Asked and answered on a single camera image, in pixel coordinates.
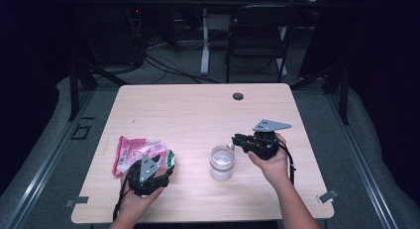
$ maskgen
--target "person's left hand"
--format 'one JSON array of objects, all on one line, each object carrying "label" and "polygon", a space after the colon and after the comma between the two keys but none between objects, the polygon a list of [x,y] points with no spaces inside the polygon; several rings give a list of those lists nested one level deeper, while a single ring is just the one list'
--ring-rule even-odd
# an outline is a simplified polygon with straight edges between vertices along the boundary
[{"label": "person's left hand", "polygon": [[[124,182],[126,176],[127,173],[124,173],[123,176],[121,176],[121,183]],[[121,201],[120,211],[118,213],[117,219],[114,221],[110,228],[133,228],[136,223],[143,217],[149,206],[163,192],[163,187],[158,188],[149,196],[140,197],[132,192],[129,184],[126,182],[123,195],[127,191],[129,192],[123,197]]]}]

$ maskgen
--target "pink plastic bag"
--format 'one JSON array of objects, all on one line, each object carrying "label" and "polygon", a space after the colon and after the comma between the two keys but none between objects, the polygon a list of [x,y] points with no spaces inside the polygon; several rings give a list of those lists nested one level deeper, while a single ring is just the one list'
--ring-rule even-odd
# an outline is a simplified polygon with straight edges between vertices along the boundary
[{"label": "pink plastic bag", "polygon": [[169,150],[160,140],[129,140],[121,136],[112,174],[122,176],[134,162],[142,158],[143,154],[146,154],[149,158],[160,156],[157,162],[160,169],[169,169],[174,165],[175,157],[173,151]]}]

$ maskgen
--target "person's right arm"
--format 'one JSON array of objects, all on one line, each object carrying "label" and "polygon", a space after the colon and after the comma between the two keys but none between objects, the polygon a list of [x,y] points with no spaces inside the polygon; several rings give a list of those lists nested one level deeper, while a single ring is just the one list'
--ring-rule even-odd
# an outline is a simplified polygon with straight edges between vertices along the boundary
[{"label": "person's right arm", "polygon": [[[284,138],[276,133],[277,139],[285,144]],[[257,165],[277,193],[284,228],[319,228],[306,205],[303,203],[287,175],[287,154],[282,149],[271,159],[264,161],[249,151],[248,156]]]}]

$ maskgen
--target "clear container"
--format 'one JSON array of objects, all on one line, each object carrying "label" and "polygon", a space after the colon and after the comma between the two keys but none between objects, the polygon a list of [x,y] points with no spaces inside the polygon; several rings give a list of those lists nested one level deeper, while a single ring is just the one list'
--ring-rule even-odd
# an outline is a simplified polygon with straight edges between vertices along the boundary
[{"label": "clear container", "polygon": [[235,145],[220,145],[211,151],[210,174],[214,179],[225,181],[232,177],[235,164]]}]

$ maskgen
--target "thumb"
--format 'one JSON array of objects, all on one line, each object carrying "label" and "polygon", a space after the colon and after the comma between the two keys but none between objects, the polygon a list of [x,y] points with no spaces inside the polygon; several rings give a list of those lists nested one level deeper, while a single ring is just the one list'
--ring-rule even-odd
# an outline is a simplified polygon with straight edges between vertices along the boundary
[{"label": "thumb", "polygon": [[148,205],[151,205],[162,192],[163,192],[163,187],[156,189],[149,196],[145,197],[145,201],[147,202]]},{"label": "thumb", "polygon": [[248,151],[248,157],[257,167],[260,166],[261,159],[254,152]]}]

